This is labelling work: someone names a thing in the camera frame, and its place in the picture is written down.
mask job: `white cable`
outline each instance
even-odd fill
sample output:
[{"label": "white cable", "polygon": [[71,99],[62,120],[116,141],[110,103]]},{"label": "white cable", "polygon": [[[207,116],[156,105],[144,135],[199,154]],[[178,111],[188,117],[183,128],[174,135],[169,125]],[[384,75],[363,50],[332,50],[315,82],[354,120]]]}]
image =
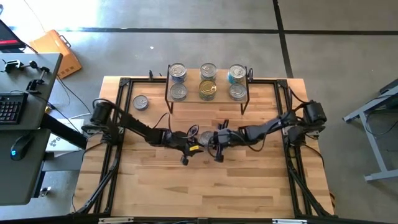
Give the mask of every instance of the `white cable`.
[{"label": "white cable", "polygon": [[75,119],[75,118],[79,118],[79,117],[87,116],[87,115],[91,115],[91,113],[79,114],[79,115],[73,116],[73,117],[71,117],[69,119]]}]

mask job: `concrete floor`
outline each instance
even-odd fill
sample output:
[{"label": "concrete floor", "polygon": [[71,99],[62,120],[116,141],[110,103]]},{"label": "concrete floor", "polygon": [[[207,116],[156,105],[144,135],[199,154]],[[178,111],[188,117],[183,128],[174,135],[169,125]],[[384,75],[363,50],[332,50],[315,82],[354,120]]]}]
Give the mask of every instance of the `concrete floor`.
[{"label": "concrete floor", "polygon": [[[55,1],[28,1],[45,29],[63,27],[173,27],[276,29],[271,0],[68,1],[61,11]],[[396,30],[398,2],[393,0],[279,0],[285,29]],[[24,40],[41,28],[21,0],[1,1],[1,17]],[[22,21],[23,14],[30,19]],[[62,33],[72,44],[83,70],[65,79],[86,104],[98,96],[104,75],[165,73],[167,64],[198,67],[211,61],[228,68],[241,63],[255,77],[286,77],[279,36],[274,34],[122,34]],[[328,122],[320,137],[329,188],[336,196],[336,214],[344,218],[397,223],[398,178],[367,184],[363,175],[379,172],[363,128],[341,118],[377,95],[397,78],[398,36],[287,35],[295,78],[304,78],[310,98],[322,103]],[[79,101],[67,98],[57,84],[50,102],[67,116],[86,113]],[[375,121],[384,129],[396,117]],[[397,130],[378,138],[390,166],[398,168],[392,142]],[[63,215],[78,174],[51,173],[45,185],[51,197],[26,206],[0,207],[0,219]]]}]

